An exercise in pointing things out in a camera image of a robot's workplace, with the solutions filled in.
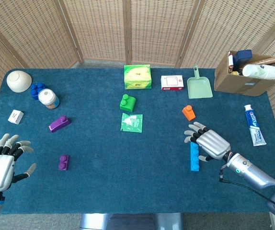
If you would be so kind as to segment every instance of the cardboard box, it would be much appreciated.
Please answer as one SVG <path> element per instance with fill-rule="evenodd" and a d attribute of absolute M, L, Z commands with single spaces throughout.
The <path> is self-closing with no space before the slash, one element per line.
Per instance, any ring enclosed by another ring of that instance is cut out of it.
<path fill-rule="evenodd" d="M 183 90 L 182 75 L 161 76 L 162 90 Z"/>
<path fill-rule="evenodd" d="M 270 58 L 268 55 L 252 54 L 249 62 Z M 228 73 L 228 53 L 215 70 L 214 90 L 238 93 L 248 96 L 259 96 L 275 84 L 275 80 L 257 79 Z"/>
<path fill-rule="evenodd" d="M 124 66 L 125 90 L 151 89 L 150 65 Z"/>

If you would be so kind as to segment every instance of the green dustpan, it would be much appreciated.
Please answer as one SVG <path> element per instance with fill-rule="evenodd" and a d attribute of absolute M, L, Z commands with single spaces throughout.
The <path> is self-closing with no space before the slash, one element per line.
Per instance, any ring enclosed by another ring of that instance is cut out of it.
<path fill-rule="evenodd" d="M 194 78 L 189 78 L 187 80 L 189 98 L 192 99 L 213 97 L 209 79 L 199 76 L 197 65 L 194 65 L 194 75 Z"/>

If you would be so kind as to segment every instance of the white bowl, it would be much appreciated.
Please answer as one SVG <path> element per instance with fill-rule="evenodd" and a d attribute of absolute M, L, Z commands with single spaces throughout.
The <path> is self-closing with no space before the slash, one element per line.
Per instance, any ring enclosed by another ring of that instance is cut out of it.
<path fill-rule="evenodd" d="M 7 77 L 7 84 L 13 92 L 26 91 L 32 83 L 32 78 L 26 72 L 15 70 L 9 73 Z"/>

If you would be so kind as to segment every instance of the toothpaste tube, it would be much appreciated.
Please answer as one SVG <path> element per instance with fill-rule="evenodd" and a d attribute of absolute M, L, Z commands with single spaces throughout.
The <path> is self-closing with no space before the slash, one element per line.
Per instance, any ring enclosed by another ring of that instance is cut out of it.
<path fill-rule="evenodd" d="M 254 110 L 250 104 L 247 104 L 245 107 L 245 115 L 248 122 L 249 130 L 251 132 L 252 143 L 254 146 L 266 145 L 266 142 L 260 131 L 260 127 L 255 115 Z"/>

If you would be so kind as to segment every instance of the jar lid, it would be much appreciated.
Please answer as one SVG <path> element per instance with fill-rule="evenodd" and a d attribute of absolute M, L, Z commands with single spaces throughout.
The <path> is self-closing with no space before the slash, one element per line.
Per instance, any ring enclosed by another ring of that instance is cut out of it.
<path fill-rule="evenodd" d="M 38 100 L 44 105 L 52 104 L 56 99 L 55 93 L 50 89 L 43 89 L 38 94 Z"/>

